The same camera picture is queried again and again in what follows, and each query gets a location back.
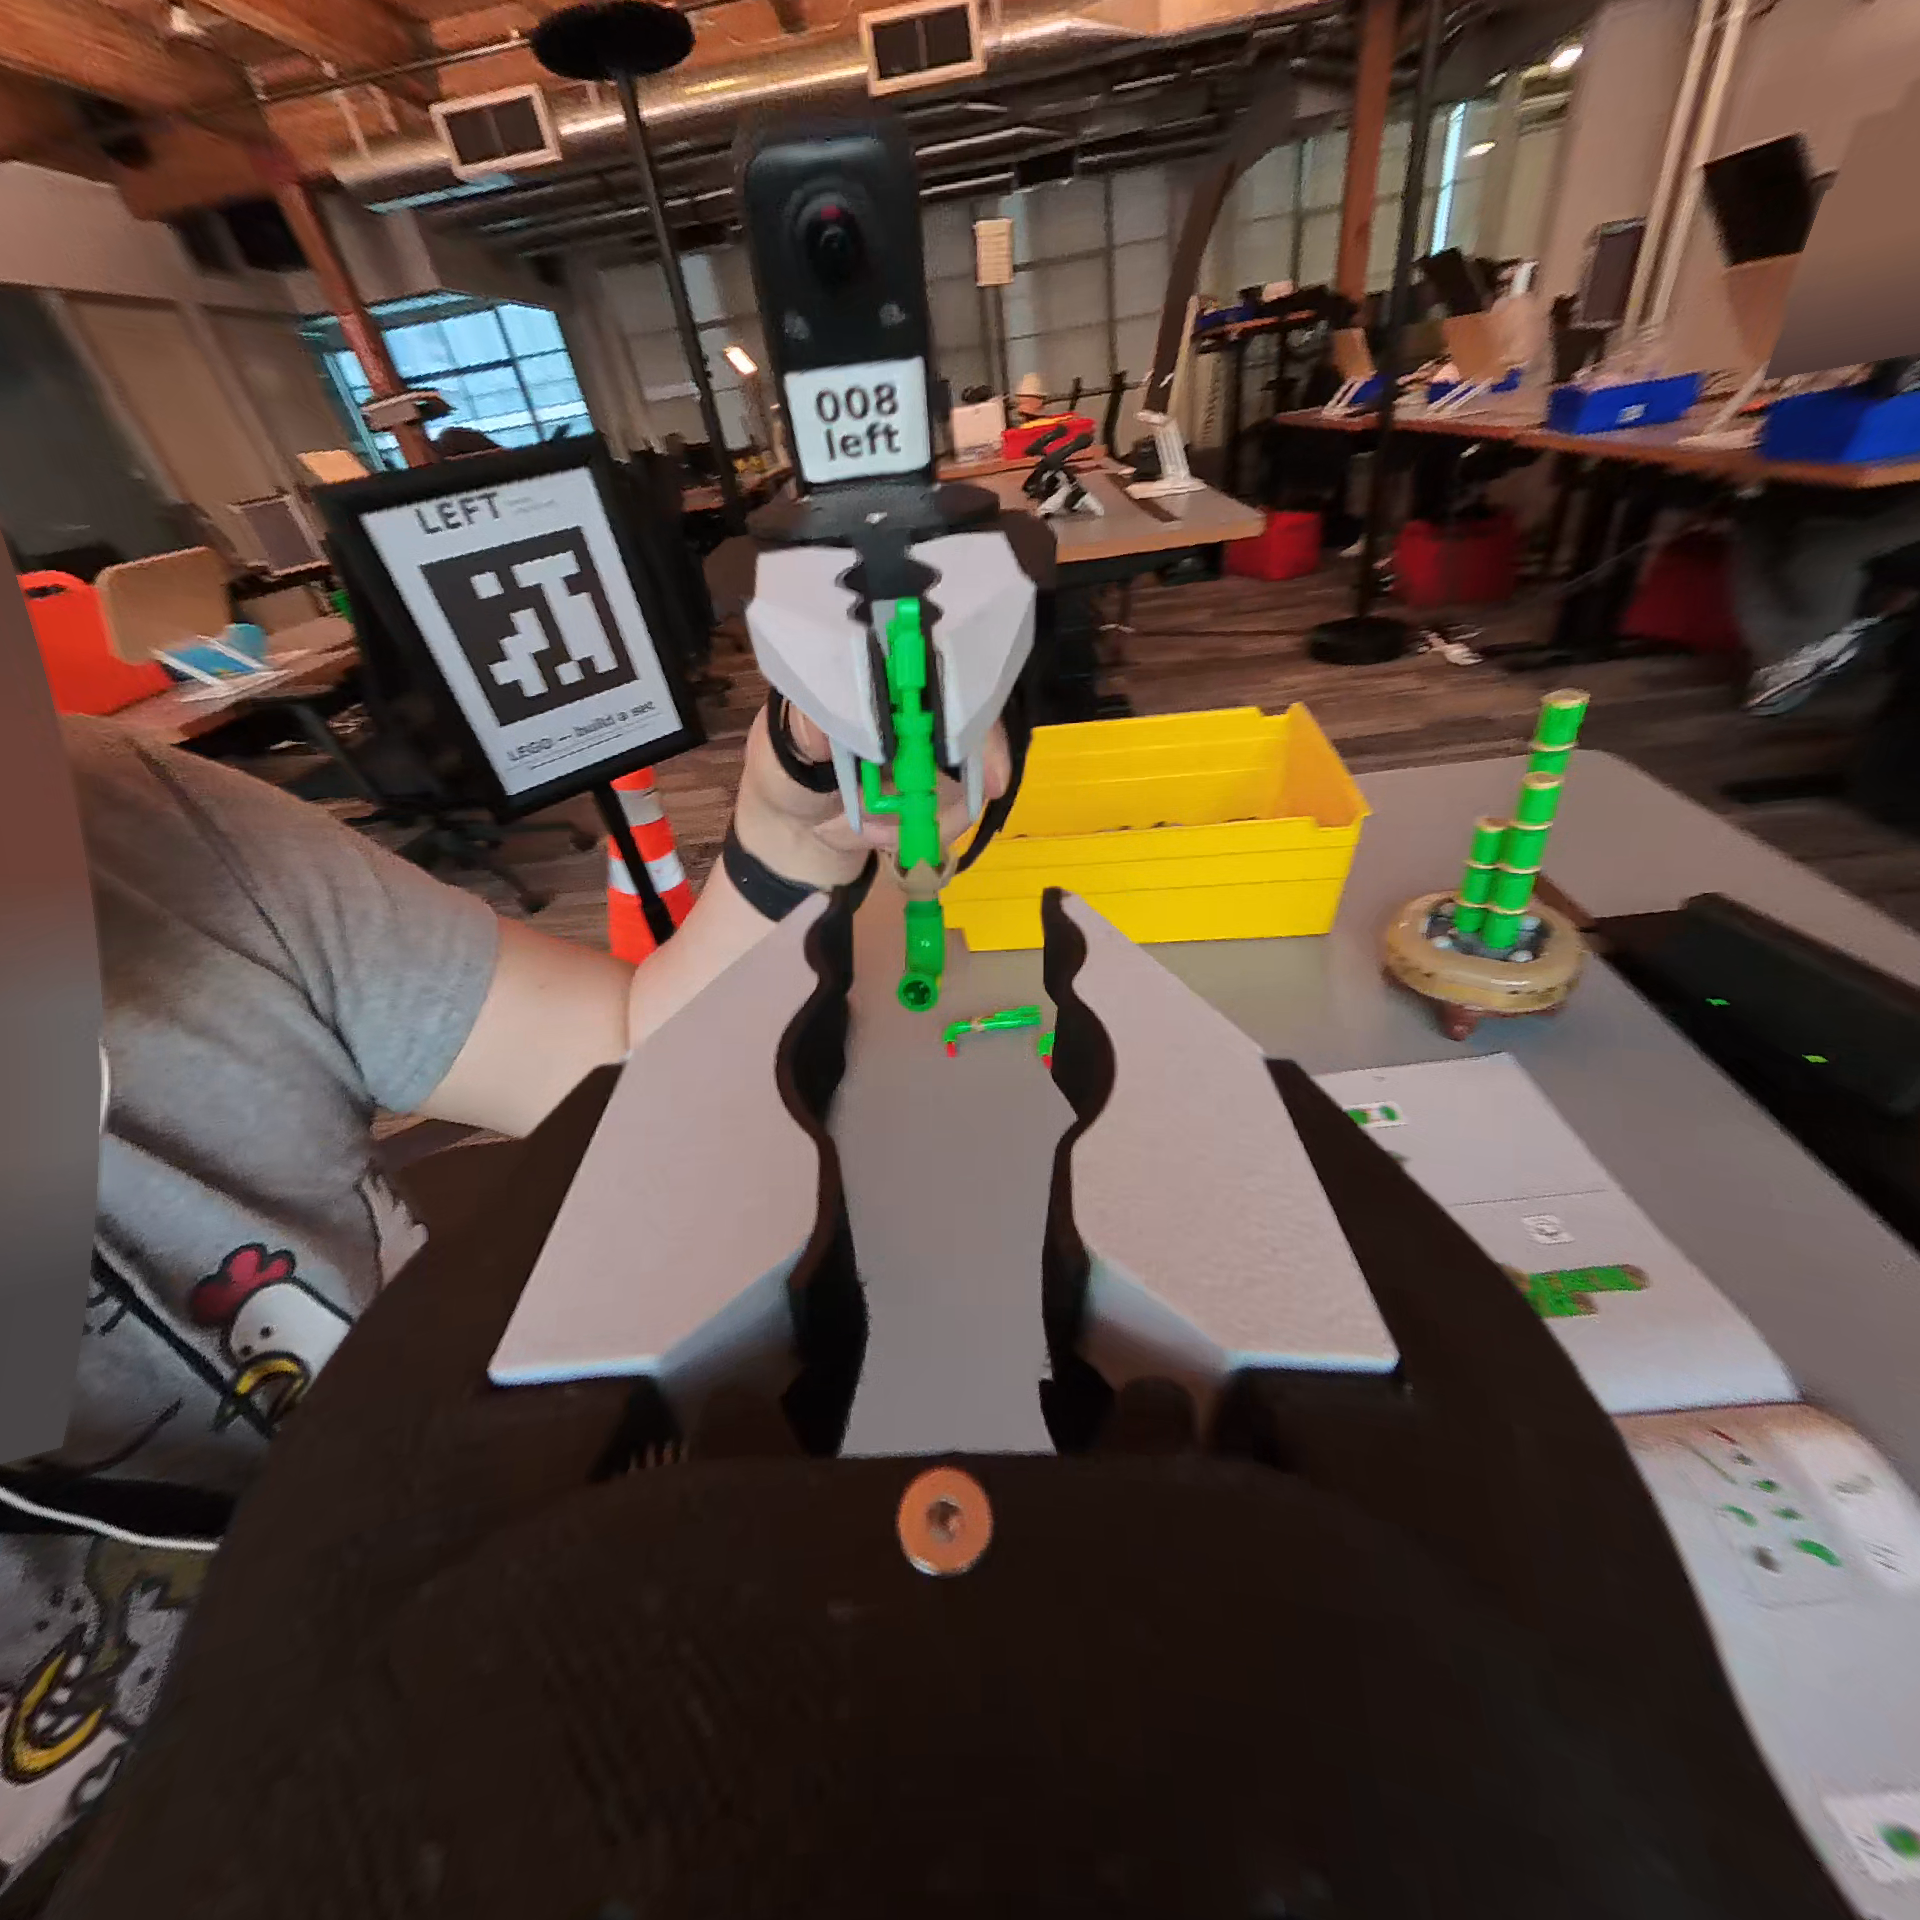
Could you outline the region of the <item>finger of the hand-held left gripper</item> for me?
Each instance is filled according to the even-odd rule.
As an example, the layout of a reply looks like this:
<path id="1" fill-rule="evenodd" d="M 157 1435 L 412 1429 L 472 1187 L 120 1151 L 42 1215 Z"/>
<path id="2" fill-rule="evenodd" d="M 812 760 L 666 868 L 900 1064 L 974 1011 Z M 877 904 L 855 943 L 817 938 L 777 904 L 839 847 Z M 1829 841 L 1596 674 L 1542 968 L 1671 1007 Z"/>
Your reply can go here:
<path id="1" fill-rule="evenodd" d="M 864 832 L 858 771 L 888 759 L 888 701 L 877 633 L 849 585 L 855 564 L 849 547 L 766 541 L 744 618 L 762 676 L 827 735 L 846 823 Z"/>
<path id="2" fill-rule="evenodd" d="M 933 573 L 923 593 L 941 763 L 964 781 L 968 807 L 987 807 L 987 741 L 1029 662 L 1039 588 L 1003 532 L 917 541 Z"/>

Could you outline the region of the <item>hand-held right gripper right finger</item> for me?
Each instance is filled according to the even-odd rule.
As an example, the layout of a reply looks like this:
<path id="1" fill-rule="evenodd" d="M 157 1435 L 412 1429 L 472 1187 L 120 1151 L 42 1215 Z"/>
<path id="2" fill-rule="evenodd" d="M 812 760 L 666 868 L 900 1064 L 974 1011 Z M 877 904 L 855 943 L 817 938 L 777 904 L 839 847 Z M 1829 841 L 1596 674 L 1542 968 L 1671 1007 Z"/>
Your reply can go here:
<path id="1" fill-rule="evenodd" d="M 1042 894 L 1042 972 L 1070 1112 L 1042 1237 L 1055 1450 L 1092 1450 L 1142 1382 L 1200 1429 L 1252 1374 L 1393 1382 L 1399 1343 L 1261 1045 L 1066 889 Z"/>

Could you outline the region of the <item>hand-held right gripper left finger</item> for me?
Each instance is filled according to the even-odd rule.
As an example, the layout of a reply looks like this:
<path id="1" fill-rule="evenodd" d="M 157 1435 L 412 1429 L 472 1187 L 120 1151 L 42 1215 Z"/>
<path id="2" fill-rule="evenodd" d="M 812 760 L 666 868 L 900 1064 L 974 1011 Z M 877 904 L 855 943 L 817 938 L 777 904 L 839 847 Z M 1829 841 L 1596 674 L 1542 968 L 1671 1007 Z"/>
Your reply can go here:
<path id="1" fill-rule="evenodd" d="M 633 1049 L 491 1358 L 498 1388 L 642 1382 L 682 1432 L 717 1397 L 839 1452 L 868 1304 L 830 1118 L 852 904 L 795 909 Z"/>

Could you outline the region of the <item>green lego bamboo stem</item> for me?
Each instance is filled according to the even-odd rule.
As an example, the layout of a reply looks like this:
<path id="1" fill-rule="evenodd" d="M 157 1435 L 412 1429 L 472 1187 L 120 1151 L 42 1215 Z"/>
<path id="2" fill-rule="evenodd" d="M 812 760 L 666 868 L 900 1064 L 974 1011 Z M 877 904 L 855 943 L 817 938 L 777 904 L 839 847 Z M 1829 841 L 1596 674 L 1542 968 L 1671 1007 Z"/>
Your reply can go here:
<path id="1" fill-rule="evenodd" d="M 900 831 L 902 885 L 902 977 L 900 1004 L 910 1017 L 939 1007 L 945 987 L 949 925 L 949 835 L 941 799 L 941 759 L 930 710 L 930 650 L 917 599 L 902 599 L 886 623 L 883 668 L 891 717 L 891 755 L 886 773 L 868 781 L 868 807 Z"/>

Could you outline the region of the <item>person's left forearm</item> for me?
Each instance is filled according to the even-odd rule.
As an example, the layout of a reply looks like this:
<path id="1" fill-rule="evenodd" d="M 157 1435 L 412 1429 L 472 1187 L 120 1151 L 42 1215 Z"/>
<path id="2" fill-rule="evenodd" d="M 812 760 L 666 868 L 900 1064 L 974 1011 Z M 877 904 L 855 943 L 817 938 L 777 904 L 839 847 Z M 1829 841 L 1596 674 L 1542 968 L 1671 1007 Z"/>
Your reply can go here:
<path id="1" fill-rule="evenodd" d="M 821 909 L 822 900 L 807 900 L 771 922 L 731 879 L 717 879 L 687 927 L 642 968 L 498 922 L 495 972 L 451 1058 L 421 1068 L 421 1091 L 402 1077 L 374 1091 L 374 1100 L 402 1118 L 534 1137 L 590 1072 L 624 1064 L 712 984 Z"/>

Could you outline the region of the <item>white lego instruction sheet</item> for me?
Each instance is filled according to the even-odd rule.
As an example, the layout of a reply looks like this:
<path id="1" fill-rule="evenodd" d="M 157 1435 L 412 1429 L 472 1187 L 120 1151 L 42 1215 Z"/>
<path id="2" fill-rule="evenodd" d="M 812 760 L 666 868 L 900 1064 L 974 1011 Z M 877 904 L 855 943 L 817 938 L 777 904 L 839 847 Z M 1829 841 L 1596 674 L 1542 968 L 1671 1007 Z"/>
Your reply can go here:
<path id="1" fill-rule="evenodd" d="M 1608 1173 L 1508 1056 L 1317 1086 L 1452 1215 L 1614 1417 L 1796 1403 L 1764 1333 Z"/>

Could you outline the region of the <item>green lego bamboo in pot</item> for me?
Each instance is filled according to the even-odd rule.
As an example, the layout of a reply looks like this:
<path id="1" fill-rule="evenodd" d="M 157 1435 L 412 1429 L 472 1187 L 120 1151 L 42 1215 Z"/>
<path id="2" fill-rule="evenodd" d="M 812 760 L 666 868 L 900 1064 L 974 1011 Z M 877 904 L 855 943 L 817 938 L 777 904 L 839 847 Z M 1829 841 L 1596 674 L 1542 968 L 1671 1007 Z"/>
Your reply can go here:
<path id="1" fill-rule="evenodd" d="M 1385 984 L 1449 1042 L 1560 1012 L 1589 970 L 1589 938 L 1542 879 L 1589 706 L 1579 686 L 1542 700 L 1508 812 L 1475 821 L 1449 893 L 1406 903 L 1381 932 Z"/>

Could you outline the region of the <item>lego instruction booklet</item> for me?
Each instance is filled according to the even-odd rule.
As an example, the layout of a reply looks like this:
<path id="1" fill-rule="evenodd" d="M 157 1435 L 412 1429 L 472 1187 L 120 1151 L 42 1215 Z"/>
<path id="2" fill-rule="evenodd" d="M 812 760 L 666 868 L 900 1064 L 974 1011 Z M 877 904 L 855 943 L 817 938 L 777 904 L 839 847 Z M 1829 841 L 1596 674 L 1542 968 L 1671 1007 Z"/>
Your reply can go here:
<path id="1" fill-rule="evenodd" d="M 1813 1403 L 1629 1413 L 1744 1723 L 1854 1918 L 1918 1918 L 1918 1496 Z"/>

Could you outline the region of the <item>person's left hand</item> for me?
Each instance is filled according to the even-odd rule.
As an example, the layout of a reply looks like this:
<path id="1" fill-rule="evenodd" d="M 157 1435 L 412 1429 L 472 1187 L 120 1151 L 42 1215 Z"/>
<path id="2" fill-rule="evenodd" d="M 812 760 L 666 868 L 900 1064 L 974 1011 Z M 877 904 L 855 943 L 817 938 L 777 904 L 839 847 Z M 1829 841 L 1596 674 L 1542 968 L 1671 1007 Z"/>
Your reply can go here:
<path id="1" fill-rule="evenodd" d="M 769 695 L 747 733 L 731 835 L 781 882 L 807 893 L 852 889 L 877 871 L 877 848 L 846 818 L 830 735 L 781 693 Z"/>

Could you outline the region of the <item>black floor lamp pole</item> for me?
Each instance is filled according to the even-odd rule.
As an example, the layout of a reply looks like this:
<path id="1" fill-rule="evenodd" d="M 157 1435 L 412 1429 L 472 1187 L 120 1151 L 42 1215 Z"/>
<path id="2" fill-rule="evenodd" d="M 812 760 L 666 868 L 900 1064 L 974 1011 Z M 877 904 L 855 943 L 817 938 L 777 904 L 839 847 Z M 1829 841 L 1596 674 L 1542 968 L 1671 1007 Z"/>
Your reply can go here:
<path id="1" fill-rule="evenodd" d="M 687 293 L 682 260 L 674 239 L 674 221 L 662 203 L 657 160 L 642 112 L 642 82 L 660 78 L 689 59 L 696 45 L 692 22 L 674 3 L 568 3 L 541 16 L 531 45 L 549 75 L 562 82 L 607 82 L 619 91 L 620 121 L 626 131 L 626 153 L 633 160 L 642 196 L 650 214 L 657 260 L 674 307 L 674 324 L 680 334 L 687 368 L 696 386 L 704 425 L 709 432 L 721 516 L 731 532 L 744 532 L 747 514 L 738 491 L 738 472 L 725 443 L 725 425 L 709 377 L 709 357 L 704 349 L 704 334 L 692 317 L 692 300 Z"/>

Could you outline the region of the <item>black wrist band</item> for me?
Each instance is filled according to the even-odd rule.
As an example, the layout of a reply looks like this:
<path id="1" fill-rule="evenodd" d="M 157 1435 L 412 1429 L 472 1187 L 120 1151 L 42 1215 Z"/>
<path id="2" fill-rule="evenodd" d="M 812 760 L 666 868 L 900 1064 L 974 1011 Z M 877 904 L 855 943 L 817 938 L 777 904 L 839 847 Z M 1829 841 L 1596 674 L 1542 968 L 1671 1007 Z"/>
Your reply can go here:
<path id="1" fill-rule="evenodd" d="M 812 882 L 775 871 L 757 852 L 747 848 L 734 823 L 725 832 L 720 866 L 738 903 L 771 925 L 787 922 L 803 909 L 803 903 L 822 893 Z"/>

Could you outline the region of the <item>yellow plastic bin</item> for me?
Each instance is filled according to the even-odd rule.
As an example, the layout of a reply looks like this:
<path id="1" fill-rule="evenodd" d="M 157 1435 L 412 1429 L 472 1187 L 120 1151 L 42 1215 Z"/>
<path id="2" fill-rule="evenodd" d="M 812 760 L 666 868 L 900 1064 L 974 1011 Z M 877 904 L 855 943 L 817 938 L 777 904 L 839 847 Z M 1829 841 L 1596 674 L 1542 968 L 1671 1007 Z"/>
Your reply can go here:
<path id="1" fill-rule="evenodd" d="M 1044 724 L 945 893 L 949 932 L 974 955 L 1042 946 L 1062 889 L 1139 946 L 1323 938 L 1370 818 L 1308 706 Z"/>

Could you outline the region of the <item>black framed tag sign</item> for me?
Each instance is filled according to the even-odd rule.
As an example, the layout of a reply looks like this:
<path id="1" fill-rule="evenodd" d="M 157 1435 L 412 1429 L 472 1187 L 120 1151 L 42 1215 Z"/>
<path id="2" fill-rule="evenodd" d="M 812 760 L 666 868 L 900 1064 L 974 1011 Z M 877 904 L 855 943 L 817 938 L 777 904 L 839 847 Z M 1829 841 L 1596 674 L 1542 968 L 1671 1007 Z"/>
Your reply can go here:
<path id="1" fill-rule="evenodd" d="M 597 799 L 705 746 L 676 516 L 602 438 L 381 472 L 311 494 L 366 670 L 415 747 L 498 823 Z"/>

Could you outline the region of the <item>orange traffic cone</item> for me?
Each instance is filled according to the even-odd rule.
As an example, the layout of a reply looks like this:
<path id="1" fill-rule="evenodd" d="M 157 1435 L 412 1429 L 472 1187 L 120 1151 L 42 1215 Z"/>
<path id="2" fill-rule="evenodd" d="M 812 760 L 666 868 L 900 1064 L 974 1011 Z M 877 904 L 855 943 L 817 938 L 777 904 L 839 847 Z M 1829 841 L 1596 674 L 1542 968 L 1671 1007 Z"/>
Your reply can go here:
<path id="1" fill-rule="evenodd" d="M 660 946 L 660 925 L 687 925 L 692 885 L 655 771 L 612 781 L 597 803 L 607 826 L 612 955 L 642 968 Z"/>

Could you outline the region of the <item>black office chair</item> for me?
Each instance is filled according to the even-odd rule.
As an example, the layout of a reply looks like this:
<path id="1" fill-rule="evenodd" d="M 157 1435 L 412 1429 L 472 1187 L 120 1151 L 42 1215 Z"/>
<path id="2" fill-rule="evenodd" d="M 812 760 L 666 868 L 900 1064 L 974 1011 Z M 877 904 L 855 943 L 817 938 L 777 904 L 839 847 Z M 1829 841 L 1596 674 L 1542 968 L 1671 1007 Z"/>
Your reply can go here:
<path id="1" fill-rule="evenodd" d="M 346 682 L 357 706 L 366 710 L 366 733 L 353 740 L 334 724 L 346 686 L 282 693 L 277 710 L 311 747 L 330 759 L 351 798 L 362 803 L 353 823 L 402 831 L 400 857 L 404 861 L 430 875 L 491 875 L 524 914 L 541 914 L 553 894 L 534 889 L 508 860 L 504 848 L 516 831 L 499 823 L 404 652 L 388 640 L 361 645 Z"/>

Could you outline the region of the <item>black electronic box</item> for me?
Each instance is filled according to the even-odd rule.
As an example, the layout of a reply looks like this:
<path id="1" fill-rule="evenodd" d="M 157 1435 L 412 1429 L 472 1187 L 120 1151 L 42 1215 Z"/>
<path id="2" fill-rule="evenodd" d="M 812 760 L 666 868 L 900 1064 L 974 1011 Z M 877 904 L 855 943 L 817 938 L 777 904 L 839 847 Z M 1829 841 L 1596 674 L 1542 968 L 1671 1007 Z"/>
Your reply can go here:
<path id="1" fill-rule="evenodd" d="M 1918 987 L 1718 893 L 1599 917 L 1596 955 L 1918 1246 Z"/>

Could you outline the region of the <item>blue plastic bin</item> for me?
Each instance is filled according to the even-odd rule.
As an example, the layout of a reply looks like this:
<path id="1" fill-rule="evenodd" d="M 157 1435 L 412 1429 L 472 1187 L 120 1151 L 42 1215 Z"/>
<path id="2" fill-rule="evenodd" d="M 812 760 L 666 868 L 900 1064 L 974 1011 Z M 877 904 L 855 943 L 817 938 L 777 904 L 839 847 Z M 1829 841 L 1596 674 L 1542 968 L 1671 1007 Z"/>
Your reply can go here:
<path id="1" fill-rule="evenodd" d="M 1770 406 L 1760 458 L 1780 465 L 1904 465 L 1918 462 L 1918 392 L 1800 392 Z"/>
<path id="2" fill-rule="evenodd" d="M 1565 438 L 1599 438 L 1644 425 L 1671 425 L 1700 406 L 1705 379 L 1705 374 L 1579 379 L 1550 390 L 1546 428 Z"/>

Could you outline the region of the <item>long wooden work table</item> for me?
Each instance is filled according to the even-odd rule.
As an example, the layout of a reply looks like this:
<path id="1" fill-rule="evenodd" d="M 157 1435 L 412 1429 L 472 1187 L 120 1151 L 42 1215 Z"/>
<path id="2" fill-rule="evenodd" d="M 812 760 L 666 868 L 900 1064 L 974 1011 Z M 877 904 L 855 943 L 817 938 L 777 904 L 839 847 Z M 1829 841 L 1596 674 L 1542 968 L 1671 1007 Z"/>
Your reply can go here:
<path id="1" fill-rule="evenodd" d="M 1427 412 L 1410 410 L 1395 417 L 1395 432 L 1452 438 L 1475 443 L 1513 443 L 1540 455 L 1574 455 L 1580 462 L 1658 469 L 1667 474 L 1713 477 L 1732 486 L 1815 486 L 1826 494 L 1881 494 L 1891 486 L 1918 486 L 1918 462 L 1879 465 L 1805 465 L 1768 462 L 1750 443 L 1705 443 L 1691 432 L 1691 417 L 1668 425 L 1632 425 L 1608 434 L 1560 434 L 1550 432 L 1540 410 L 1475 410 L 1475 412 Z"/>

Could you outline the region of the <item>orange plastic container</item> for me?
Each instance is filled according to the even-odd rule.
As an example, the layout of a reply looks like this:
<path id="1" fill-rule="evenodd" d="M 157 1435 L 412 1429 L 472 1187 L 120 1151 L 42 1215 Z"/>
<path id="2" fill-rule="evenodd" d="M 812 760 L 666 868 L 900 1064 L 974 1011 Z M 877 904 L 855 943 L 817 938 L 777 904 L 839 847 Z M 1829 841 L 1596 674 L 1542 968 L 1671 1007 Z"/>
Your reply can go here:
<path id="1" fill-rule="evenodd" d="M 24 573 L 16 585 L 64 717 L 109 719 L 172 688 L 172 676 L 159 662 L 119 658 L 101 599 L 90 583 L 70 573 Z"/>

